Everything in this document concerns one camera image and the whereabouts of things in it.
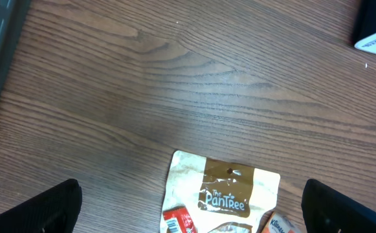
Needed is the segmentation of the red candy bar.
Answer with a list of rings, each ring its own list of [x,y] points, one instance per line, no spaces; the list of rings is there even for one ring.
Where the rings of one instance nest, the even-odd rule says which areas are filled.
[[[167,210],[163,213],[163,217],[170,233],[197,233],[186,207]]]

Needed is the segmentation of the small orange box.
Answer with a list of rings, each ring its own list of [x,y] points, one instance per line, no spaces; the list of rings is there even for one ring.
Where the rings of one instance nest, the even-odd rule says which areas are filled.
[[[285,215],[273,212],[261,233],[301,233]]]

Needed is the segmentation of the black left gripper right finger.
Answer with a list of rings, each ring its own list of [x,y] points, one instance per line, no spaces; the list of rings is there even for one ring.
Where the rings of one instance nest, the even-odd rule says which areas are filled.
[[[376,212],[329,186],[309,179],[302,194],[308,233],[376,233]]]

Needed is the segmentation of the brown snack pouch red label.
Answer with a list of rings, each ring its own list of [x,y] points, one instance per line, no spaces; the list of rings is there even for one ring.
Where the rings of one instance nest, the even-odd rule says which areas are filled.
[[[176,151],[162,204],[160,232],[169,232],[163,213],[186,207],[197,232],[257,232],[277,203],[280,175]]]

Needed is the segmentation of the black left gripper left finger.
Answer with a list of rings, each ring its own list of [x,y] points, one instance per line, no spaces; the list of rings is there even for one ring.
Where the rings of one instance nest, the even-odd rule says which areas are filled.
[[[0,214],[2,233],[71,233],[82,206],[76,179],[66,181]]]

